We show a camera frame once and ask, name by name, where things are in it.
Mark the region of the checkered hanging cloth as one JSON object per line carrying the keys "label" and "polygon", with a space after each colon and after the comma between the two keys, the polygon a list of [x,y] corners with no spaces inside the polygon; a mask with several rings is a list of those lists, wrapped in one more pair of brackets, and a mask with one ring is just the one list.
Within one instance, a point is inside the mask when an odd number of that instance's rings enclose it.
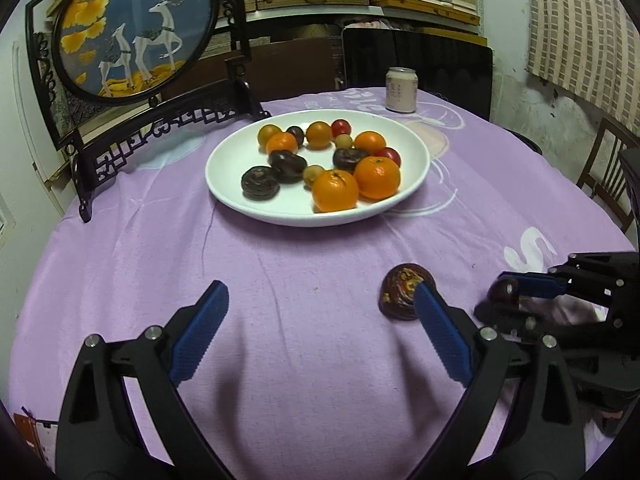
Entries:
{"label": "checkered hanging cloth", "polygon": [[530,0],[527,69],[639,132],[639,33],[620,0]]}

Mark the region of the small yellow orange fruit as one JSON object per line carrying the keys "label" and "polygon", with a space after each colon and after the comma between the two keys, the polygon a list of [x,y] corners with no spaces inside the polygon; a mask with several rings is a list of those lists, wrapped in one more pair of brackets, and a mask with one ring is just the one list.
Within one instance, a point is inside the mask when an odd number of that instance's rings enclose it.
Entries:
{"label": "small yellow orange fruit", "polygon": [[386,146],[387,143],[384,136],[371,130],[360,132],[354,140],[354,148],[365,151],[369,155],[375,155]]}

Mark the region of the small yellow green fruit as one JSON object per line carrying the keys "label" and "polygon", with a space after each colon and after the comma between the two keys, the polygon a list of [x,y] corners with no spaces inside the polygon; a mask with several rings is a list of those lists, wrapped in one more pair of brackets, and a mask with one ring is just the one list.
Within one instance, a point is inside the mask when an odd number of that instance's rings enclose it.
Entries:
{"label": "small yellow green fruit", "polygon": [[321,176],[326,170],[320,165],[307,166],[303,171],[303,181],[306,188],[312,188],[314,182]]}
{"label": "small yellow green fruit", "polygon": [[337,150],[349,150],[354,147],[354,140],[349,134],[343,133],[334,138],[334,145]]}

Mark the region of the pink beverage can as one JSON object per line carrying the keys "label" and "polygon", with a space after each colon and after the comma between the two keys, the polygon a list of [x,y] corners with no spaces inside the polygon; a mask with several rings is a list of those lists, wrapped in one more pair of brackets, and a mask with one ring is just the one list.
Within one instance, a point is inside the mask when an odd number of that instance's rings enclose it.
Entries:
{"label": "pink beverage can", "polygon": [[416,71],[405,67],[391,67],[386,74],[385,105],[388,110],[400,114],[416,111],[418,76]]}

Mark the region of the purple printed tablecloth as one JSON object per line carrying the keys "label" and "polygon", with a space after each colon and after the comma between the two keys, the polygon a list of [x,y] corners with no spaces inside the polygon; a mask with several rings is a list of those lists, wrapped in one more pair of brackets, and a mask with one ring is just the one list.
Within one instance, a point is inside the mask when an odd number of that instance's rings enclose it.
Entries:
{"label": "purple printed tablecloth", "polygon": [[181,396],[240,479],[403,479],[462,389],[418,323],[378,310],[384,275],[415,262],[472,309],[502,271],[546,270],[630,241],[511,133],[428,93],[406,124],[433,162],[388,214],[293,229],[209,193],[205,165],[235,124],[190,125],[139,152],[83,222],[53,231],[17,321],[6,404],[58,417],[84,339],[139,336],[215,280],[230,308]]}

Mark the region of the small dark red fruit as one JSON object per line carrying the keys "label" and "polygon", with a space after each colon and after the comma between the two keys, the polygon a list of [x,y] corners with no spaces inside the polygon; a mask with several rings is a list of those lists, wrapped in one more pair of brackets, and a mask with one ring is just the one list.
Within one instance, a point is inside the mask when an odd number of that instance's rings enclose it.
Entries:
{"label": "small dark red fruit", "polygon": [[500,304],[500,306],[508,306],[516,308],[520,302],[520,294],[518,293],[518,281],[514,278],[498,278],[489,287],[487,300],[492,304]]}

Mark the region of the wooden chair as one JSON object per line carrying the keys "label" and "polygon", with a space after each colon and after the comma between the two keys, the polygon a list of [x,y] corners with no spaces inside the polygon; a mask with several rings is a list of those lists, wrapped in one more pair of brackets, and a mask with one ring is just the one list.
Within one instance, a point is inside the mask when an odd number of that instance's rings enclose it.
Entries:
{"label": "wooden chair", "polygon": [[634,216],[631,210],[623,207],[623,194],[628,190],[620,154],[627,148],[638,148],[639,138],[625,128],[603,118],[594,138],[591,150],[582,167],[576,185],[581,190],[590,189],[590,198],[596,198],[612,212],[626,233],[631,227]]}

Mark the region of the round deer painting screen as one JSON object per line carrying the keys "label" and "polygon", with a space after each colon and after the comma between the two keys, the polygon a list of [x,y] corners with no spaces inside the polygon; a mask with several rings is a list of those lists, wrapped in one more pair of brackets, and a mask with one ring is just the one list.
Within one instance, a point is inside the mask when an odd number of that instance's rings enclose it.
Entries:
{"label": "round deer painting screen", "polygon": [[212,36],[220,0],[62,0],[53,64],[83,100],[128,104],[193,65]]}

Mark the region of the smooth orange fruit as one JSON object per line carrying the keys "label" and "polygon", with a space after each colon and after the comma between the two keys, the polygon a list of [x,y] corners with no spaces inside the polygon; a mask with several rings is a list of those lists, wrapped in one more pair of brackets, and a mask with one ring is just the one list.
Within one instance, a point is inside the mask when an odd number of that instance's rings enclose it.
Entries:
{"label": "smooth orange fruit", "polygon": [[310,150],[324,150],[333,139],[332,128],[326,122],[312,122],[307,127],[305,136]]}

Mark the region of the olive orange small fruit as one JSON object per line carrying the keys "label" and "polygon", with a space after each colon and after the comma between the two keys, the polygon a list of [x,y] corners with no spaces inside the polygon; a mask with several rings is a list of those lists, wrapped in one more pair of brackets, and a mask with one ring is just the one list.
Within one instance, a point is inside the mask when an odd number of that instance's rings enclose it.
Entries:
{"label": "olive orange small fruit", "polygon": [[269,140],[273,136],[281,132],[282,132],[281,128],[278,127],[277,125],[265,124],[261,126],[257,135],[257,141],[258,141],[260,150],[264,152],[266,150],[266,146]]}

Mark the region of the large orange mandarin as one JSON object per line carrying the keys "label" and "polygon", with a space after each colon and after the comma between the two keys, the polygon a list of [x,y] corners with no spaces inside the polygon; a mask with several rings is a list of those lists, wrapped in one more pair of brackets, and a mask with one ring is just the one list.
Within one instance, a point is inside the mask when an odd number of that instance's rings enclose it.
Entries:
{"label": "large orange mandarin", "polygon": [[345,170],[323,171],[311,187],[314,206],[320,212],[335,212],[355,208],[359,188],[355,177]]}
{"label": "large orange mandarin", "polygon": [[367,200],[386,200],[398,191],[401,173],[390,158],[368,156],[358,162],[354,178],[361,196]]}

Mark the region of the red cherry tomato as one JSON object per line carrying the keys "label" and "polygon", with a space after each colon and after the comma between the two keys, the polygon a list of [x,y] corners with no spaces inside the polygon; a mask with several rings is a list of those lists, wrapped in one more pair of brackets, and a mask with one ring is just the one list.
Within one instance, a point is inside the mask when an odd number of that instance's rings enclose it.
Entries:
{"label": "red cherry tomato", "polygon": [[388,158],[392,160],[398,167],[401,166],[401,157],[398,151],[394,150],[393,148],[389,148],[388,146],[386,146],[386,148],[381,148],[380,150],[376,151],[374,153],[374,156]]}
{"label": "red cherry tomato", "polygon": [[338,136],[349,136],[352,133],[352,126],[345,119],[334,120],[331,124],[332,136],[337,138]]}

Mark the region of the small orange mandarin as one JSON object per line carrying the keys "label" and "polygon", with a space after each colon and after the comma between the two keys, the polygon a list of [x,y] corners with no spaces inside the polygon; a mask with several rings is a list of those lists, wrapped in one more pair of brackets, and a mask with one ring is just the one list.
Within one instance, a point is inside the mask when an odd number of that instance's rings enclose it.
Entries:
{"label": "small orange mandarin", "polygon": [[275,151],[288,151],[296,154],[297,150],[298,144],[296,137],[289,132],[279,132],[270,136],[265,146],[267,154],[271,154]]}

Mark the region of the black chair back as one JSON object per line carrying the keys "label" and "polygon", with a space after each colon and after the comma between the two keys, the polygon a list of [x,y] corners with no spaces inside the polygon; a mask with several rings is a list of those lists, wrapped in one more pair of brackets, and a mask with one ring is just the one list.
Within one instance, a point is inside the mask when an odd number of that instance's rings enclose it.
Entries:
{"label": "black chair back", "polygon": [[410,68],[418,76],[420,90],[490,118],[488,47],[423,32],[359,27],[345,28],[342,43],[349,87],[383,87],[390,68]]}

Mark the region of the small dark plum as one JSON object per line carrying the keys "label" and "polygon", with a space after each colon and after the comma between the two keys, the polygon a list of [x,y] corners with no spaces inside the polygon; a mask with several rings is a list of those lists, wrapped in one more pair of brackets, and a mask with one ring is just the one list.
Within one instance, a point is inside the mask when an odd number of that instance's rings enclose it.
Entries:
{"label": "small dark plum", "polygon": [[298,148],[301,148],[304,145],[305,133],[302,128],[299,126],[291,126],[286,129],[286,132],[291,133],[292,136],[294,136]]}

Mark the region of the black carved screen stand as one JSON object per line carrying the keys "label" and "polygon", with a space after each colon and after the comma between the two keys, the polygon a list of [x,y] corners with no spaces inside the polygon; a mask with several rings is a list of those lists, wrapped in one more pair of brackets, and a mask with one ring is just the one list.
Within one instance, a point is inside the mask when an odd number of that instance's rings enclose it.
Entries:
{"label": "black carved screen stand", "polygon": [[106,105],[74,96],[54,67],[52,32],[61,1],[27,3],[27,59],[44,126],[70,167],[82,220],[92,217],[96,190],[114,179],[149,138],[198,122],[266,117],[244,77],[250,42],[242,2],[229,6],[220,0],[204,52],[174,81],[143,100]]}

